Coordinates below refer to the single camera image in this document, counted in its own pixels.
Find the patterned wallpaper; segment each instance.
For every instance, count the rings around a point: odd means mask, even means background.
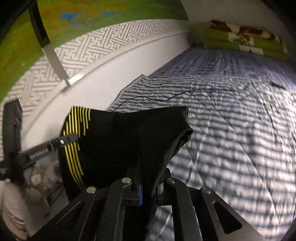
[[[160,34],[181,30],[189,30],[187,21],[137,20],[94,30],[55,48],[55,51],[71,78],[85,66],[121,47]],[[8,101],[19,98],[23,108],[23,118],[25,119],[34,111],[40,101],[59,84],[60,80],[45,56],[41,57],[14,84],[0,105],[0,160],[3,159],[3,105]]]

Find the black cloth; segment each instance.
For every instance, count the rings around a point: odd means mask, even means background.
[[[187,107],[130,113],[72,107],[61,135],[71,130],[80,138],[59,152],[69,200],[89,186],[110,186],[138,161],[143,165],[146,195],[152,196],[168,162],[192,134],[187,113]]]

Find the blue paint patch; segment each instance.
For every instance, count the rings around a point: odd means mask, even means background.
[[[101,17],[110,17],[110,16],[116,16],[118,14],[119,14],[118,12],[107,11],[107,12],[100,12],[99,16],[101,16]]]
[[[60,16],[59,19],[65,19],[66,21],[71,21],[72,19],[76,18],[78,15],[78,13],[69,13],[69,12],[63,12]]]

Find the bed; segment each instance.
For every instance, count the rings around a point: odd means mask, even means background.
[[[126,101],[141,95],[157,100]],[[280,240],[295,219],[295,98],[292,62],[193,46],[138,77],[107,110],[188,106],[194,132],[168,164],[172,176],[209,186],[266,239]],[[170,207],[158,209],[149,239],[174,239]]]

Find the striped blanket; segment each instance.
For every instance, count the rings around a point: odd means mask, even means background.
[[[279,61],[237,50],[205,49],[201,46],[191,46],[152,73],[150,77],[184,74],[255,78],[296,89],[296,65],[292,61]]]
[[[216,30],[221,30],[221,31],[225,31],[225,32],[232,32],[232,33],[236,33],[236,34],[243,34],[246,36],[259,36],[260,38],[267,39],[269,41],[275,41],[280,44],[282,43],[281,37],[276,34],[269,33],[267,31],[256,29],[256,28],[239,26],[234,23],[212,20],[211,27]]]
[[[166,99],[178,93],[168,101]],[[259,233],[280,240],[295,218],[295,90],[218,75],[140,76],[109,107],[133,112],[188,106],[191,139],[168,164],[187,186],[209,186]],[[170,207],[159,207],[150,240],[173,240]]]

